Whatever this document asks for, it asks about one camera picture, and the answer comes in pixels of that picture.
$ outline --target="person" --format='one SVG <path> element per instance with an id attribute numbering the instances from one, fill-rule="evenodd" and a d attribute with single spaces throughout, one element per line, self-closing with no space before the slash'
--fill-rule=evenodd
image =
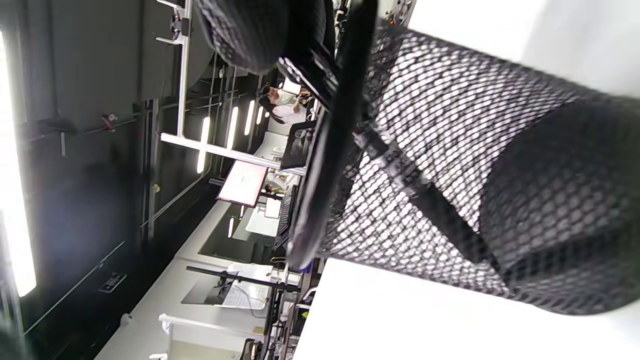
<path id="1" fill-rule="evenodd" d="M 265 85 L 262 88 L 262 94 L 266 95 L 271 104 L 275 106 L 293 105 L 296 102 L 296 95 L 286 92 L 282 89 L 276 89 L 272 86 Z"/>
<path id="2" fill-rule="evenodd" d="M 304 95 L 299 95 L 294 98 L 292 104 L 276 105 L 272 97 L 263 95 L 258 99 L 258 103 L 271 114 L 271 118 L 279 124 L 295 124 L 297 122 L 304 122 L 306 120 L 305 115 L 307 110 L 303 107 Z"/>
<path id="3" fill-rule="evenodd" d="M 264 189 L 268 193 L 283 194 L 289 186 L 289 175 L 279 172 L 270 172 L 264 180 Z"/>

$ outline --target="monitor screen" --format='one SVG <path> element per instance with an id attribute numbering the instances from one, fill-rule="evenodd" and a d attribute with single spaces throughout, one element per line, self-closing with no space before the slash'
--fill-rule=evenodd
<path id="1" fill-rule="evenodd" d="M 260 197 L 267 169 L 236 160 L 222 185 L 218 199 L 254 208 Z"/>

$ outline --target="office chair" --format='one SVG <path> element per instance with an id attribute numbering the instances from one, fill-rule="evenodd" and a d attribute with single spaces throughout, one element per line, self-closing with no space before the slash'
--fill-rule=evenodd
<path id="1" fill-rule="evenodd" d="M 320 253 L 568 315 L 640 298 L 637 101 L 376 25 L 375 0 L 350 16 L 337 61 L 296 19 L 279 59 L 331 112 L 292 266 Z"/>

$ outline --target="light fixture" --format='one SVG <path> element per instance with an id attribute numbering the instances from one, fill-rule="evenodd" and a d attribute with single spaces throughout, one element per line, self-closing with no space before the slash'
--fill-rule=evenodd
<path id="1" fill-rule="evenodd" d="M 255 124 L 260 125 L 261 121 L 262 121 L 262 106 L 258 109 L 258 116 L 255 119 Z"/>
<path id="2" fill-rule="evenodd" d="M 227 238 L 230 238 L 234 234 L 234 218 L 229 219 L 229 230 L 227 231 Z"/>
<path id="3" fill-rule="evenodd" d="M 6 47 L 0 32 L 0 168 L 3 171 L 0 204 L 13 278 L 18 296 L 23 297 L 36 287 L 36 272 L 24 209 L 14 123 Z"/>
<path id="4" fill-rule="evenodd" d="M 249 102 L 249 110 L 246 113 L 246 121 L 244 122 L 244 134 L 249 135 L 249 130 L 251 130 L 251 123 L 253 118 L 253 106 L 255 105 L 255 100 L 251 100 Z"/>
<path id="5" fill-rule="evenodd" d="M 238 122 L 238 107 L 234 106 L 231 110 L 231 123 L 229 124 L 229 135 L 227 136 L 227 149 L 234 146 L 234 138 L 236 137 L 236 124 Z"/>
<path id="6" fill-rule="evenodd" d="M 209 139 L 209 124 L 211 120 L 209 117 L 202 119 L 202 134 L 200 134 L 200 142 L 205 144 Z M 198 166 L 196 167 L 196 171 L 198 174 L 201 174 L 204 171 L 204 161 L 207 158 L 207 152 L 204 150 L 200 150 L 198 154 Z"/>
<path id="7" fill-rule="evenodd" d="M 300 94 L 300 90 L 302 90 L 302 86 L 294 83 L 289 79 L 284 80 L 284 85 L 281 86 L 282 90 L 286 92 L 290 92 L 292 94 Z"/>

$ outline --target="metal bracket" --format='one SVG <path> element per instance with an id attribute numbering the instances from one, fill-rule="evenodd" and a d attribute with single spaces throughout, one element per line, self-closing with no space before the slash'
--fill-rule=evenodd
<path id="1" fill-rule="evenodd" d="M 165 0 L 157 0 L 157 2 L 173 8 L 173 16 L 182 23 L 180 29 L 172 27 L 174 39 L 157 37 L 156 40 L 171 45 L 182 45 L 182 56 L 180 61 L 180 88 L 178 92 L 178 130 L 176 135 L 180 138 L 184 138 L 184 113 L 186 111 L 189 45 L 191 43 L 191 13 L 193 11 L 193 0 L 185 0 L 184 8 Z"/>

